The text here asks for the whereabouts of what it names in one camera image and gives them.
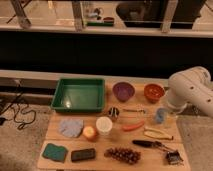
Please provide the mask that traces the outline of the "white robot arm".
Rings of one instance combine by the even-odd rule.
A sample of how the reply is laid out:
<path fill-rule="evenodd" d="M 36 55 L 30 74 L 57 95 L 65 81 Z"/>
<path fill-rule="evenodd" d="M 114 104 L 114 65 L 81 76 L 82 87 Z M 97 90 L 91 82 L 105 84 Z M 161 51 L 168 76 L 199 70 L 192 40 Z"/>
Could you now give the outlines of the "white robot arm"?
<path fill-rule="evenodd" d="M 165 107 L 174 113 L 181 113 L 187 103 L 191 103 L 213 118 L 213 91 L 209 88 L 210 83 L 209 71 L 201 66 L 172 74 L 168 79 L 169 89 L 164 96 Z"/>

